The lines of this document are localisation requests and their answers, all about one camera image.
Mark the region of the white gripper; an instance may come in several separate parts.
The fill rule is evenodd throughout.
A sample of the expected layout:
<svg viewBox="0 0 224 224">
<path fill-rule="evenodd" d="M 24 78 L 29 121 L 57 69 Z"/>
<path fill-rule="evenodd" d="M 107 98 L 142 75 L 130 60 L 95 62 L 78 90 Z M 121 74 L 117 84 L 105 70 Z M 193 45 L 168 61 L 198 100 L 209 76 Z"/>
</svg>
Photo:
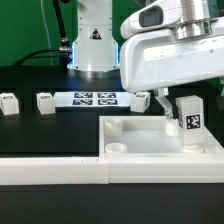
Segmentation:
<svg viewBox="0 0 224 224">
<path fill-rule="evenodd" d="M 167 119 L 178 118 L 168 88 L 224 75 L 224 27 L 205 38 L 176 41 L 169 29 L 133 36 L 121 48 L 120 74 L 128 92 L 154 90 Z"/>
</svg>

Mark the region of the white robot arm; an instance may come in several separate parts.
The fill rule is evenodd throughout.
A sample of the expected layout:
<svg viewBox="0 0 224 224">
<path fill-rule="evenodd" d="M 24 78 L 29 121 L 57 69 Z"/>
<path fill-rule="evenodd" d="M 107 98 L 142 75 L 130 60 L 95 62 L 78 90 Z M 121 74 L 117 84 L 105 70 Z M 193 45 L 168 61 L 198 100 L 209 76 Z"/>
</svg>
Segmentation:
<svg viewBox="0 0 224 224">
<path fill-rule="evenodd" d="M 70 71 L 119 68 L 128 92 L 224 76 L 224 16 L 212 18 L 208 0 L 155 0 L 121 25 L 126 42 L 112 37 L 111 12 L 101 0 L 78 0 L 79 34 Z"/>
</svg>

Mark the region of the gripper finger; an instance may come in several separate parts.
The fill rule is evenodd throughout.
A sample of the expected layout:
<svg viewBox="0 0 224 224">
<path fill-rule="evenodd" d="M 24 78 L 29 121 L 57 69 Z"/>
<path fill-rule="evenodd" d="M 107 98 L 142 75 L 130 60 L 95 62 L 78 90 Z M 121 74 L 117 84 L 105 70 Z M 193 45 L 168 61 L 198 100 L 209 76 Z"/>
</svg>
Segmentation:
<svg viewBox="0 0 224 224">
<path fill-rule="evenodd" d="M 224 76 L 220 77 L 222 85 L 221 95 L 216 97 L 217 107 L 219 110 L 224 110 Z"/>
</svg>

